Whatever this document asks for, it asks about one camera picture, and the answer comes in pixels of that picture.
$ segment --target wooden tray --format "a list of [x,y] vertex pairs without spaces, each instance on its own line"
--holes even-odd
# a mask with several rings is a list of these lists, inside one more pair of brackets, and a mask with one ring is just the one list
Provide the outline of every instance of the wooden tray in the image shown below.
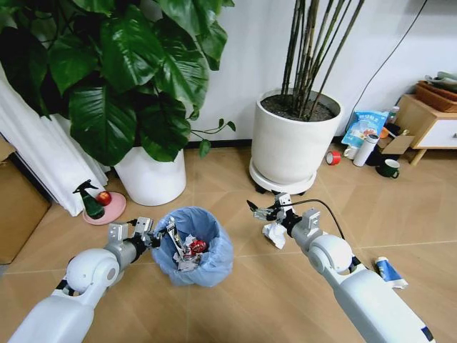
[[441,112],[457,112],[457,101],[452,101],[437,93],[433,93],[421,84],[416,85],[416,98]]
[[444,98],[447,98],[447,99],[452,100],[452,101],[457,101],[457,93],[454,93],[452,91],[447,91],[447,90],[442,89],[442,88],[435,87],[435,86],[433,86],[431,84],[428,84],[425,81],[419,81],[418,84],[421,85],[423,88],[426,88],[429,91],[432,91],[433,93],[437,93],[438,95],[441,95]]

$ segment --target plastic bag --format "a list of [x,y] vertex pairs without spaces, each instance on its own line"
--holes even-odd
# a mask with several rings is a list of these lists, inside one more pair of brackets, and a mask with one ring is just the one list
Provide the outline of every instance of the plastic bag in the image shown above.
[[168,213],[159,220],[154,233],[164,229],[170,217],[174,217],[179,236],[184,241],[191,234],[209,244],[209,250],[201,256],[200,265],[189,272],[180,272],[173,255],[176,248],[169,235],[162,238],[161,246],[152,249],[152,257],[160,269],[176,286],[199,284],[216,286],[233,268],[233,246],[228,234],[217,219],[200,207],[183,207]]
[[341,143],[360,148],[369,134],[379,136],[388,112],[356,111],[356,120],[351,124]]

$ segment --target tiled floor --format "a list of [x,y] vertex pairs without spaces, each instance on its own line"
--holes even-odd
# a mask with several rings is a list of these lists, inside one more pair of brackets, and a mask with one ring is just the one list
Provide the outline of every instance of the tiled floor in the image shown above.
[[[128,202],[120,220],[161,218],[198,205],[213,212],[235,248],[233,274],[217,287],[173,287],[145,254],[100,301],[85,342],[362,342],[362,338],[291,239],[277,250],[261,234],[246,200],[270,205],[248,176],[249,149],[213,149],[203,160],[186,151],[188,184],[161,207]],[[110,190],[123,192],[112,179]],[[410,286],[399,291],[438,342],[457,339],[457,155],[429,151],[419,165],[401,161],[397,180],[343,160],[323,164],[305,196],[335,211],[366,264],[387,256]],[[298,212],[305,205],[297,206]],[[322,209],[321,226],[337,234]],[[52,206],[0,278],[0,342],[48,296],[78,252],[102,247],[106,227],[93,227]]]

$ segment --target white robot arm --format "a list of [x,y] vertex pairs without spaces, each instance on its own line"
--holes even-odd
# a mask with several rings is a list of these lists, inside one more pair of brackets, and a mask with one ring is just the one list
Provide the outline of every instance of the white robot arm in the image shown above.
[[370,343],[434,342],[428,327],[377,273],[365,268],[348,242],[319,229],[320,212],[295,214],[289,194],[275,195],[275,204],[259,209],[249,202],[256,218],[276,220],[287,229],[313,268],[327,280],[336,301]]
[[9,343],[81,343],[106,290],[143,252],[160,245],[160,237],[152,235],[152,219],[140,217],[133,222],[131,237],[127,238],[127,223],[111,223],[103,249],[89,249],[74,257],[51,296],[30,311]]

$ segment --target power cord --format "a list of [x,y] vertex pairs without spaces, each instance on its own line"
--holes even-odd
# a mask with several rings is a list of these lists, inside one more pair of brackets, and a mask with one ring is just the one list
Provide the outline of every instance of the power cord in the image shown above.
[[284,205],[280,205],[279,204],[279,205],[276,205],[276,207],[287,207],[287,206],[305,204],[306,202],[318,202],[319,204],[324,205],[327,208],[327,210],[330,212],[331,216],[333,217],[333,220],[335,221],[336,227],[338,228],[338,231],[340,232],[341,238],[346,240],[346,238],[344,238],[343,230],[341,229],[340,224],[338,223],[338,220],[336,220],[335,214],[333,213],[331,208],[325,202],[323,202],[322,200],[319,200],[319,199],[307,199],[307,200],[302,200],[300,202],[293,202],[292,204],[284,204]]
[[[421,15],[422,13],[422,10],[423,8],[425,7],[425,5],[427,4],[428,0],[424,0],[421,8],[419,9],[419,12],[417,13],[416,17],[414,18],[414,20],[411,22],[411,25],[408,27],[408,29],[406,30],[405,34],[401,37],[400,41],[398,41],[397,45],[395,45],[395,47],[393,48],[392,52],[387,56],[387,58],[384,60],[384,62],[379,66],[378,70],[376,70],[376,72],[373,74],[373,76],[371,77],[371,79],[368,81],[368,83],[365,85],[365,88],[363,89],[363,91],[361,92],[360,94],[360,97],[358,98],[356,104],[354,105],[354,107],[352,108],[351,110],[351,118],[353,116],[353,113],[354,113],[354,110],[356,109],[358,103],[360,102],[360,100],[362,99],[362,96],[365,94],[365,91],[367,90],[368,86],[370,85],[370,83],[373,81],[373,79],[376,77],[376,75],[378,75],[378,72],[383,68],[383,66],[387,63],[387,61],[392,57],[393,53],[397,50],[398,46],[401,44],[401,42],[406,38],[406,36],[408,35],[409,31],[413,28],[414,24],[416,23],[418,17]],[[351,118],[349,119],[347,125],[346,125],[346,129],[348,128],[349,124],[351,123]]]

